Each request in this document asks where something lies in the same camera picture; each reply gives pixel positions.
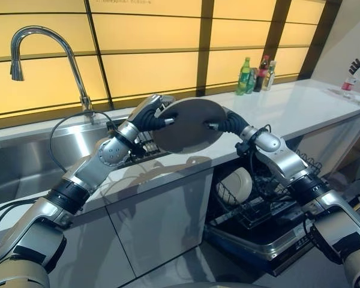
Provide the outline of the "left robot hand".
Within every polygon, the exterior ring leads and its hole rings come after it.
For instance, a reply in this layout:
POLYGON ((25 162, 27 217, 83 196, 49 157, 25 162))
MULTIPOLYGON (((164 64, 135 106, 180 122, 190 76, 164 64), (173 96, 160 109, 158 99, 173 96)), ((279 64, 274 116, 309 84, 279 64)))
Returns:
POLYGON ((139 132, 160 130, 175 123, 177 114, 158 118, 155 116, 157 109, 166 108, 175 102, 171 95, 153 94, 143 100, 129 115, 127 121, 132 123, 139 132))

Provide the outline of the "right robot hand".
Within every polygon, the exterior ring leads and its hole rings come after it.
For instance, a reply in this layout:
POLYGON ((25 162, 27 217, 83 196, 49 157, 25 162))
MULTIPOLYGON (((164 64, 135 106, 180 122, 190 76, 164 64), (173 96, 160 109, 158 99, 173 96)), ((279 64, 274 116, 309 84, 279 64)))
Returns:
POLYGON ((249 123, 236 112, 223 107, 226 113, 226 119, 220 122, 204 122, 204 126, 210 130, 216 130, 223 133, 233 133, 240 136, 243 130, 249 126, 249 123))

